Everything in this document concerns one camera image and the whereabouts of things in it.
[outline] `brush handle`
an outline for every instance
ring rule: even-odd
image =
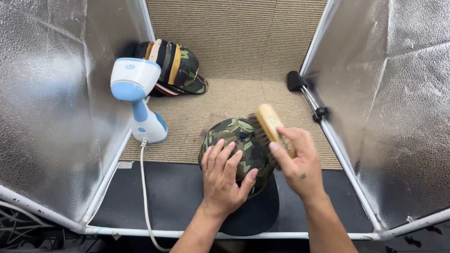
[[[283,145],[291,158],[297,157],[291,141],[287,137],[278,134],[277,127],[283,127],[283,124],[270,104],[262,104],[256,108],[255,116],[270,141]]]

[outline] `black brim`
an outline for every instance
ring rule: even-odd
[[[278,218],[279,198],[275,177],[261,192],[230,214],[219,232],[232,236],[251,236],[268,231]]]

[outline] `black clamp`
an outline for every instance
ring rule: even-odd
[[[315,110],[315,113],[312,115],[312,119],[314,120],[314,122],[320,124],[320,122],[322,121],[322,117],[327,115],[328,111],[326,108],[324,107],[318,107]]]

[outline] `fingernail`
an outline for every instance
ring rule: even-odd
[[[258,175],[258,170],[256,169],[256,170],[253,170],[252,171],[252,179],[256,179],[256,175]]]
[[[272,151],[277,150],[278,149],[278,144],[276,144],[275,142],[270,142],[269,143],[269,148]]]

